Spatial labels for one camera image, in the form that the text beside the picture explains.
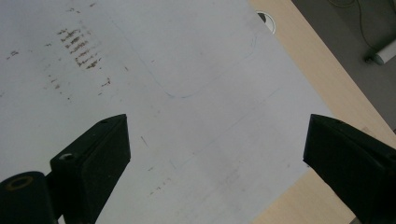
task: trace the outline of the gray floor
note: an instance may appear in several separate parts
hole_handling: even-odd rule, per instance
[[[340,8],[328,0],[292,0],[334,56],[361,88],[390,128],[396,129],[396,57],[385,65],[366,63],[375,50],[364,41],[358,2]],[[333,0],[347,4],[351,0]],[[367,42],[382,49],[396,39],[396,13],[391,0],[359,0]]]

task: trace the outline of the white paper sheet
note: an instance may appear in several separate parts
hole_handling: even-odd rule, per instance
[[[0,179],[128,116],[97,223],[249,223],[306,170],[309,115],[330,115],[245,1],[7,0],[0,21]]]

